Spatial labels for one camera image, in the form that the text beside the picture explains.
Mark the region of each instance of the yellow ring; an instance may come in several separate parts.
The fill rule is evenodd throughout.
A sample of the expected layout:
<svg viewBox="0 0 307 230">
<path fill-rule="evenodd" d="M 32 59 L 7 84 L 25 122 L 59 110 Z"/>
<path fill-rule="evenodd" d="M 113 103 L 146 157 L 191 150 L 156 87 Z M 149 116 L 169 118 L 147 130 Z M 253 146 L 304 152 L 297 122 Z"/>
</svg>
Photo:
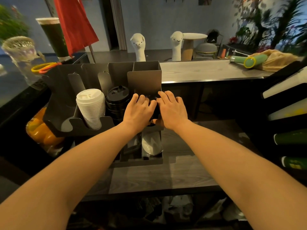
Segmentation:
<svg viewBox="0 0 307 230">
<path fill-rule="evenodd" d="M 254 61 L 253 65 L 250 66 L 250 67 L 247 67 L 246 64 L 245 64 L 245 62 L 246 62 L 248 59 L 252 59 L 252 60 Z M 250 69 L 250 68 L 254 67 L 255 64 L 256 64 L 256 59 L 255 59 L 255 57 L 247 57 L 247 58 L 244 60 L 244 67 L 247 68 L 247 69 Z"/>
<path fill-rule="evenodd" d="M 32 73 L 38 73 L 41 69 L 56 64 L 56 62 L 50 62 L 45 64 L 39 64 L 31 68 Z"/>
</svg>

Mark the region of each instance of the scissors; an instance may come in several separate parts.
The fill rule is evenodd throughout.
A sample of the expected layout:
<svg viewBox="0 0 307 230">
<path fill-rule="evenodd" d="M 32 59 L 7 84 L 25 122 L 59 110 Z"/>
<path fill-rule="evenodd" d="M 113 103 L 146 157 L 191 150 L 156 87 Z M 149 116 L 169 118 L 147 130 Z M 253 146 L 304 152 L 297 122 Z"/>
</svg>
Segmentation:
<svg viewBox="0 0 307 230">
<path fill-rule="evenodd" d="M 31 71 L 33 73 L 44 74 L 44 73 L 47 73 L 53 67 L 61 65 L 61 64 L 62 64 L 61 62 L 51 62 L 51 63 L 39 64 L 39 65 L 34 66 L 31 69 Z"/>
</svg>

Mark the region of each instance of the brown cloth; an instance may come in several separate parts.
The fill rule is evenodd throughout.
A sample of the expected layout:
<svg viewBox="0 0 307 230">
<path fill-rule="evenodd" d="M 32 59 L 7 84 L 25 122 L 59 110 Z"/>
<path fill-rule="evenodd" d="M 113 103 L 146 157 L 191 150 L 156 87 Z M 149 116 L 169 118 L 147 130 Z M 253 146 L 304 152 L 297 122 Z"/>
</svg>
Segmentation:
<svg viewBox="0 0 307 230">
<path fill-rule="evenodd" d="M 297 60 L 297 56 L 291 54 L 291 53 L 283 53 L 278 50 L 266 50 L 261 53 L 254 53 L 250 56 L 255 55 L 262 55 L 265 54 L 268 56 L 268 59 L 266 62 L 255 66 L 255 69 L 264 70 L 268 72 L 277 72 L 278 70 L 286 67 L 288 64 L 291 64 L 292 62 Z"/>
</svg>

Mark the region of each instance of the wall picture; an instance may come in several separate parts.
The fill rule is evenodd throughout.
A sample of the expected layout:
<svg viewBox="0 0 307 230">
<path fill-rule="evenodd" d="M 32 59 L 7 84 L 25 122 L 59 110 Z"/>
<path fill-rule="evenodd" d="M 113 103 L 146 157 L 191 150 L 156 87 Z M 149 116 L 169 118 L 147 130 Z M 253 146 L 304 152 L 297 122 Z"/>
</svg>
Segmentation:
<svg viewBox="0 0 307 230">
<path fill-rule="evenodd" d="M 198 5 L 211 5 L 212 0 L 198 0 Z"/>
</svg>

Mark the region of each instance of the wooden table base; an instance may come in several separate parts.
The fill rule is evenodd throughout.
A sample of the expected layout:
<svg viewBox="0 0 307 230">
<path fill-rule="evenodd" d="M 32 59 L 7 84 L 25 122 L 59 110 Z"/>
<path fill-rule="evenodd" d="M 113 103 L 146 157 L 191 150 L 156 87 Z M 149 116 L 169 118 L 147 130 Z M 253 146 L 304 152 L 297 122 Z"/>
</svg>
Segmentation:
<svg viewBox="0 0 307 230">
<path fill-rule="evenodd" d="M 194 49 L 194 40 L 185 39 L 182 46 L 181 61 L 191 61 Z"/>
</svg>

